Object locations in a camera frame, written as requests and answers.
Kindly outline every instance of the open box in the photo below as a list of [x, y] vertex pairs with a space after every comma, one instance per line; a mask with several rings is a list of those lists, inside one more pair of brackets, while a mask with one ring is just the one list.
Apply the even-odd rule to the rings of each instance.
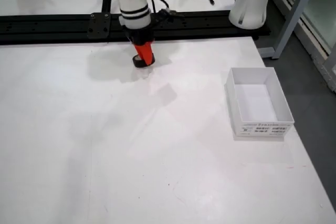
[[231, 68], [226, 93], [237, 136], [284, 136], [294, 124], [274, 68]]

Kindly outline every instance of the gray floor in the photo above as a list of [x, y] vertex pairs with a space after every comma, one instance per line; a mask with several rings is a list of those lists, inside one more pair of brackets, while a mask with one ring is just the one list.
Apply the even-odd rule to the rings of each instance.
[[[273, 35], [285, 21], [272, 1], [267, 19]], [[336, 210], [336, 94], [328, 89], [295, 35], [279, 60], [265, 59], [264, 63], [278, 74], [296, 129]]]

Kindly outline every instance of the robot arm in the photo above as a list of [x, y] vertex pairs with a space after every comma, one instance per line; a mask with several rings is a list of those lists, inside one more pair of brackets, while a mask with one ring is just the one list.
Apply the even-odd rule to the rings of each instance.
[[138, 52], [138, 55], [133, 57], [134, 65], [142, 68], [153, 64], [155, 59], [151, 43], [154, 36], [147, 0], [118, 0], [118, 2], [121, 12], [120, 24]]

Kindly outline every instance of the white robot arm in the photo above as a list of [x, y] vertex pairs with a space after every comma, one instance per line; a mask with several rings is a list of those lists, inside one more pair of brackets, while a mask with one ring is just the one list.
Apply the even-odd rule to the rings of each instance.
[[257, 29], [266, 21], [268, 0], [236, 0], [230, 15], [230, 22], [243, 29]]

